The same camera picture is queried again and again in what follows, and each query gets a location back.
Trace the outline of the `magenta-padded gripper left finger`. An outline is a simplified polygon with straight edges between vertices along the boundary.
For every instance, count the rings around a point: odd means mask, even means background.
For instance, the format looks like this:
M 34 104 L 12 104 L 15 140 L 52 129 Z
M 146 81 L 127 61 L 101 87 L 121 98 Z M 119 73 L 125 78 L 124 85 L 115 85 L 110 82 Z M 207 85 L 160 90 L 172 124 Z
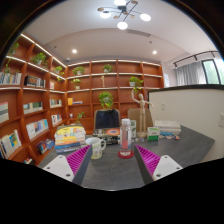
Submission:
M 58 155 L 44 167 L 44 170 L 80 185 L 84 179 L 91 156 L 92 146 L 87 145 L 68 156 Z

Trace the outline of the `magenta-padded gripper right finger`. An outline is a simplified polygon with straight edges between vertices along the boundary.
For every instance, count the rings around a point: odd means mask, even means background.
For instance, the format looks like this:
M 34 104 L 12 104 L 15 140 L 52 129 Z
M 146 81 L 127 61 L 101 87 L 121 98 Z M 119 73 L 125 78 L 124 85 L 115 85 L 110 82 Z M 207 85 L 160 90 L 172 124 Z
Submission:
M 159 156 L 140 145 L 135 146 L 134 154 L 145 185 L 182 169 L 168 155 Z

